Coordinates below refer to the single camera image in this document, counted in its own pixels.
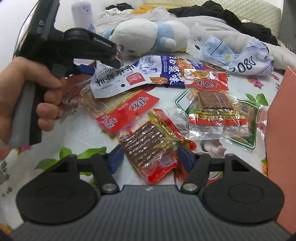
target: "red label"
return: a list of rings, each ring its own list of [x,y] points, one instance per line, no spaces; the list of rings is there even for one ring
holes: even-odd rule
[[[193,85],[195,88],[204,91],[218,91],[221,89],[221,85],[219,83],[208,79],[196,80]]]
[[[127,76],[126,80],[128,81],[128,83],[130,85],[134,85],[134,84],[145,81],[143,75],[140,73],[133,73],[133,74]]]
[[[124,102],[116,110],[99,116],[96,120],[109,133],[116,133],[141,114],[148,112],[157,101],[159,101],[159,98],[141,91]]]

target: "tablecloth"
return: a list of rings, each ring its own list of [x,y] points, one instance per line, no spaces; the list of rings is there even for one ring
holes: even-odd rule
[[[190,56],[185,53],[180,54],[180,57],[190,59]],[[241,100],[248,100],[246,93],[255,98],[257,94],[264,94],[267,106],[263,108],[267,110],[276,95],[282,78],[283,76],[277,72],[257,78],[229,74],[229,91]],[[175,99],[183,92],[184,89],[157,86],[152,88],[149,94],[160,98],[155,108],[176,108]],[[32,146],[29,150],[25,148],[12,150],[6,159],[0,162],[0,223],[8,224],[13,229],[22,224],[15,205],[15,197],[22,186],[42,172],[41,169],[35,169],[41,160],[48,158],[58,160],[63,146],[71,149],[73,154],[80,154],[89,148],[100,147],[106,147],[107,152],[110,152],[117,144],[118,141],[110,139],[107,134],[103,133],[96,120],[87,113],[83,106],[79,106],[63,122],[57,121],[52,132],[44,132],[42,143]],[[204,152],[204,149],[205,146],[198,146],[196,151]],[[227,139],[220,139],[219,142],[210,143],[206,152],[213,155],[234,153],[258,171],[266,174],[264,141],[258,141],[256,148],[250,151],[229,142]],[[114,174],[114,178],[120,188],[128,184],[146,184],[126,157]],[[81,179],[89,181],[91,176],[82,175]],[[168,173],[158,184],[175,184],[173,172]]]

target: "white and blue plush toy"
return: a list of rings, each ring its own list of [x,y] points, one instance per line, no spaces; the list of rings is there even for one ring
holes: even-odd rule
[[[135,18],[107,29],[103,37],[123,46],[123,53],[138,56],[147,52],[183,50],[187,47],[189,29],[179,21],[151,22]]]

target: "human hand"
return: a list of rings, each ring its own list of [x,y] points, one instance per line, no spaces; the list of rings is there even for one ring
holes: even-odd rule
[[[12,116],[25,80],[34,81],[49,90],[44,95],[44,102],[36,108],[39,116],[38,126],[44,131],[51,131],[57,117],[58,105],[62,100],[62,83],[54,77],[45,65],[16,57],[0,72],[0,140],[8,142],[11,135]]]

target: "quilted mattress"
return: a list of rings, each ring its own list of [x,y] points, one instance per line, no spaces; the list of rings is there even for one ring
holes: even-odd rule
[[[168,5],[175,7],[201,6],[207,0],[145,0],[145,4]],[[281,28],[281,9],[263,0],[214,0],[224,9],[232,11],[240,20],[248,19],[271,29],[278,37]]]

